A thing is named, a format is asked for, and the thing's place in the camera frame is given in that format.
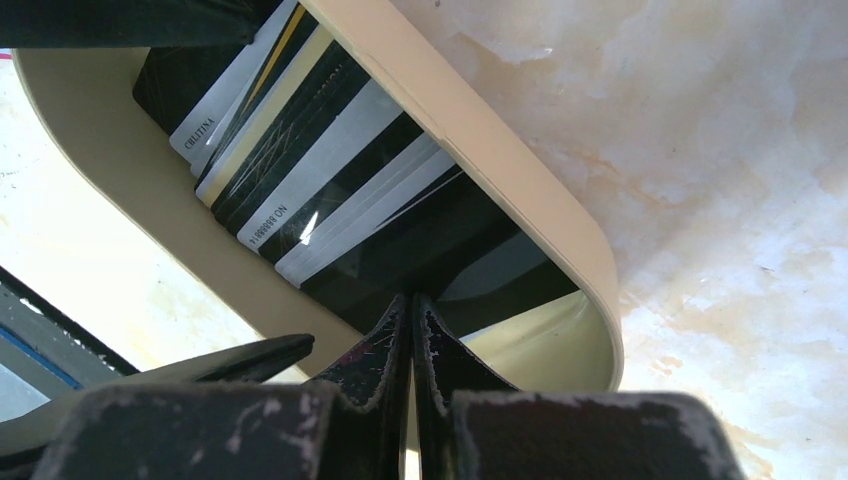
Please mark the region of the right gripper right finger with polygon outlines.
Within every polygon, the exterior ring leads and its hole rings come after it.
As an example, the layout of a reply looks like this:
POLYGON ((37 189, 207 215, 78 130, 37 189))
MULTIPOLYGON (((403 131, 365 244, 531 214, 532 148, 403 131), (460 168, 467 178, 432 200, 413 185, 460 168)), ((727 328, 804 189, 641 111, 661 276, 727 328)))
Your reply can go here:
POLYGON ((521 391, 411 302, 421 473, 426 479, 740 479, 719 421, 668 392, 521 391))

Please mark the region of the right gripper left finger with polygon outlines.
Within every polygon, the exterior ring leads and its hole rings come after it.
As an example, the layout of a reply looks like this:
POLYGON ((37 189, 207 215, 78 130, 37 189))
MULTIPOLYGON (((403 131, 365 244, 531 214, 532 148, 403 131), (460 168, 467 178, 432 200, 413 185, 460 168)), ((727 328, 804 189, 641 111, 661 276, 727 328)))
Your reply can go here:
POLYGON ((121 385, 87 395, 37 479, 398 479, 410 328, 397 296, 376 326, 300 385, 121 385))

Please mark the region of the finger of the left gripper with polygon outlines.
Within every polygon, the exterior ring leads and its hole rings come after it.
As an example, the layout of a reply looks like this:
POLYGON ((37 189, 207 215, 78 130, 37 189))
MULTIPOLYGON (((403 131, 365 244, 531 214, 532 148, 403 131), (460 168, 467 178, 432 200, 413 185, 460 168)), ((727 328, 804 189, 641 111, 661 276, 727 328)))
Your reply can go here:
POLYGON ((264 339, 62 394, 22 416, 1 423, 1 462, 37 463, 65 417, 89 393, 108 387, 142 384, 264 382, 306 358, 314 341, 311 334, 264 339))
POLYGON ((4 48, 197 47, 250 43, 265 0, 6 0, 4 48))

